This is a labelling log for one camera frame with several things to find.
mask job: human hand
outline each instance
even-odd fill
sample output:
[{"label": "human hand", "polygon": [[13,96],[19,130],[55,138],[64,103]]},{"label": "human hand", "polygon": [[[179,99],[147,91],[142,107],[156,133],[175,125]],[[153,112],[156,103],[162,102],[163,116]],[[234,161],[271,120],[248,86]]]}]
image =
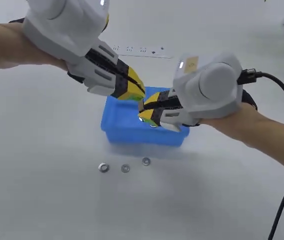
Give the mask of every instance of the human hand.
[{"label": "human hand", "polygon": [[0,69],[19,65],[52,65],[68,70],[63,60],[38,49],[22,32],[21,23],[0,24]]}]

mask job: black cord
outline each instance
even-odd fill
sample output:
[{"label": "black cord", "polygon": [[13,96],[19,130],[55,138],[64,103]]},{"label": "black cord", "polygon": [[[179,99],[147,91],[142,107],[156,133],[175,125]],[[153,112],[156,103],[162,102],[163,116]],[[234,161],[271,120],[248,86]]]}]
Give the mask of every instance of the black cord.
[{"label": "black cord", "polygon": [[[265,73],[265,72],[257,72],[255,74],[255,77],[256,78],[263,78],[263,77],[268,78],[268,79],[272,80],[273,82],[275,82],[276,84],[278,84],[282,88],[282,90],[284,91],[284,83],[282,81],[280,81],[277,77],[275,77],[271,74],[268,74],[268,73]],[[270,232],[270,234],[267,238],[268,240],[272,240],[273,237],[274,237],[274,234],[277,230],[277,226],[279,224],[279,220],[280,220],[281,214],[283,212],[283,209],[284,209],[284,196],[282,198],[280,206],[278,207],[278,210],[277,210],[277,213],[276,213],[276,216],[275,216],[272,228],[271,228],[271,232]]]}]

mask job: human arm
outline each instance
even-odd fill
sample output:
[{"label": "human arm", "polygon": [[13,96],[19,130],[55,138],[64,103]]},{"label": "human arm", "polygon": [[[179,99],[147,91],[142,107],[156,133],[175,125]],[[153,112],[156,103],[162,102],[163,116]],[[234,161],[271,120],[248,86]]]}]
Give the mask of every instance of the human arm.
[{"label": "human arm", "polygon": [[0,69],[18,65],[53,65],[67,70],[64,61],[39,50],[23,35],[21,23],[0,24]]},{"label": "human arm", "polygon": [[284,124],[263,116],[251,105],[243,103],[235,114],[201,123],[265,153],[284,166]]}]

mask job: electrical outlet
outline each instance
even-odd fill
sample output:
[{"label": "electrical outlet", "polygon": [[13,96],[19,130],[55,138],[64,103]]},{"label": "electrical outlet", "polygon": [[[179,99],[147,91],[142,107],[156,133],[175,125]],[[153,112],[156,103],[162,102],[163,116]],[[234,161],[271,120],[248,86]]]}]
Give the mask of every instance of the electrical outlet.
[{"label": "electrical outlet", "polygon": [[147,52],[147,48],[146,47],[140,47],[140,53],[145,54]]},{"label": "electrical outlet", "polygon": [[126,51],[127,51],[128,53],[132,53],[133,47],[132,47],[132,46],[126,47]]},{"label": "electrical outlet", "polygon": [[114,50],[114,51],[120,51],[120,46],[114,45],[114,46],[113,46],[113,50]]}]

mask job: white table surface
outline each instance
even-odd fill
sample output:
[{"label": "white table surface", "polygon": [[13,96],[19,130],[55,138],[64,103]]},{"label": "white table surface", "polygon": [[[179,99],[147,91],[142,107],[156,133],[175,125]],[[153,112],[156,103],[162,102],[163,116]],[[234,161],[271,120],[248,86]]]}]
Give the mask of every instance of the white table surface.
[{"label": "white table surface", "polygon": [[[0,23],[26,10],[24,0],[0,0]],[[168,47],[174,59],[121,58],[147,86],[170,87],[184,52],[225,50],[284,81],[283,17],[284,1],[117,0],[102,39]],[[284,122],[275,84],[245,89]],[[284,167],[206,126],[191,129],[181,148],[112,146],[100,130],[104,104],[51,66],[0,70],[0,240],[267,238]],[[284,239],[284,213],[274,239]]]}]

